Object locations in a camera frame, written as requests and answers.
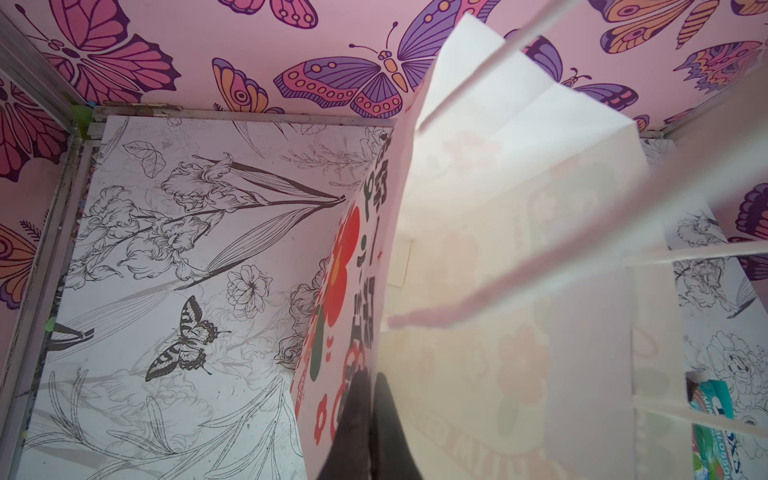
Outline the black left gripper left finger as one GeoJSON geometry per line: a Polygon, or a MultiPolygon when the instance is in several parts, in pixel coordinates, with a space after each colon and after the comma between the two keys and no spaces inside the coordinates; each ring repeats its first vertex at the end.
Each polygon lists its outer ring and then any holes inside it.
{"type": "Polygon", "coordinates": [[[348,390],[335,439],[318,475],[319,480],[369,478],[371,418],[370,376],[366,371],[357,371],[348,390]]]}

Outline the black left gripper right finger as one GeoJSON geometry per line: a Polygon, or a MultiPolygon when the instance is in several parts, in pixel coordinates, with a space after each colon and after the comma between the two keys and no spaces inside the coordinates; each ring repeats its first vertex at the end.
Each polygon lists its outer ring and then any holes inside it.
{"type": "Polygon", "coordinates": [[[373,480],[422,480],[409,449],[389,382],[376,376],[369,434],[373,480]]]}

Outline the white paper bag with flower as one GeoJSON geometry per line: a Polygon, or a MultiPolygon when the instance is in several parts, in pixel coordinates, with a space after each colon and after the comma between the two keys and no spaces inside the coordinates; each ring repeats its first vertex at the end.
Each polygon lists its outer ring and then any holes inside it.
{"type": "Polygon", "coordinates": [[[677,266],[765,241],[672,250],[706,197],[767,166],[767,70],[649,162],[636,125],[555,82],[532,43],[470,12],[396,123],[340,237],[292,388],[318,479],[352,378],[388,382],[424,479],[695,479],[692,426],[765,437],[690,408],[677,266]]]}

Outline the teal snack packet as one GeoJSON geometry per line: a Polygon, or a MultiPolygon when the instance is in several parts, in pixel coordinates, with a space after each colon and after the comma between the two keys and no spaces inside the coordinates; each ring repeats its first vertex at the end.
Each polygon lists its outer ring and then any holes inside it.
{"type": "MultiPolygon", "coordinates": [[[[688,379],[687,394],[693,410],[734,418],[730,392],[724,381],[697,383],[688,379]]],[[[692,457],[695,479],[739,479],[743,473],[736,436],[726,430],[694,424],[692,457]]]]}

